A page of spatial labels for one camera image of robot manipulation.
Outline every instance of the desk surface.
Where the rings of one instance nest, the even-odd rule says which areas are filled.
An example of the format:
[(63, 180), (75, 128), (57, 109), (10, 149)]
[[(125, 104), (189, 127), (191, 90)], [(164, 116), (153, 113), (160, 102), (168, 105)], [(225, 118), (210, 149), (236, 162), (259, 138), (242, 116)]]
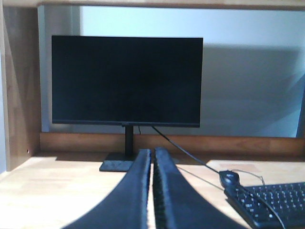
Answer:
[[(0, 175), (0, 229), (56, 229), (74, 221), (102, 201), (124, 176), (99, 172), (101, 153), (41, 153), (11, 172)], [(233, 158), (198, 156), (217, 170), (241, 169), (263, 176), (267, 184), (305, 181), (304, 158)], [(173, 155), (190, 184), (216, 208), (238, 223), (247, 224), (225, 201), (217, 174), (191, 158)], [(240, 173), (241, 183), (260, 185), (256, 177)], [(155, 228), (152, 188), (148, 225)]]

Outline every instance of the black monitor screen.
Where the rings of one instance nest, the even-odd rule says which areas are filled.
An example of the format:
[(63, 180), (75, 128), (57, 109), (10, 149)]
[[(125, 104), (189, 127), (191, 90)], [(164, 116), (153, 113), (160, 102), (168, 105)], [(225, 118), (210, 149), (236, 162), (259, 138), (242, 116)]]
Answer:
[(200, 124), (202, 38), (52, 36), (52, 122)]

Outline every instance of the keyboard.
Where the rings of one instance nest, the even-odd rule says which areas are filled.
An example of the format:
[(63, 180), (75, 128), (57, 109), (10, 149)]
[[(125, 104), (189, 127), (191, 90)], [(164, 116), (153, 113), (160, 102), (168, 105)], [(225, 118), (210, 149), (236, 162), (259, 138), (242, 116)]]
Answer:
[(288, 229), (305, 228), (305, 182), (263, 186), (228, 186), (228, 202), (254, 229), (282, 229), (275, 214), (256, 196), (264, 199)]

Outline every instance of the wooden side panel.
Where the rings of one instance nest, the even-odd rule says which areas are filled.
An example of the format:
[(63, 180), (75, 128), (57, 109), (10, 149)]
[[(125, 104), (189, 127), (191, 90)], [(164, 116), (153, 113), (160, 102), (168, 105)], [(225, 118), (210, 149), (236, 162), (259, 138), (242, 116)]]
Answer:
[(173, 7), (206, 9), (305, 10), (303, 0), (3, 0), (5, 6), (37, 7), (41, 4)]
[[(171, 140), (195, 154), (254, 156), (303, 156), (303, 138), (271, 137), (214, 137), (170, 135)], [(123, 152), (121, 134), (63, 134), (41, 133), (41, 151), (65, 152)], [(134, 149), (166, 147), (172, 153), (181, 153), (158, 135), (135, 135)]]
[(12, 170), (40, 148), (37, 9), (4, 7), (3, 18), (7, 170)]

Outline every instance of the computer mouse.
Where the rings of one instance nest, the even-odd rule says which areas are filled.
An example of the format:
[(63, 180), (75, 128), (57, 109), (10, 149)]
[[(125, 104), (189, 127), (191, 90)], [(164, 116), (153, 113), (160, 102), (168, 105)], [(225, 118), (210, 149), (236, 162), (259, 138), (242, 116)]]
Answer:
[(226, 188), (228, 186), (240, 185), (239, 175), (230, 170), (220, 171), (219, 172), (220, 184), (222, 187)]

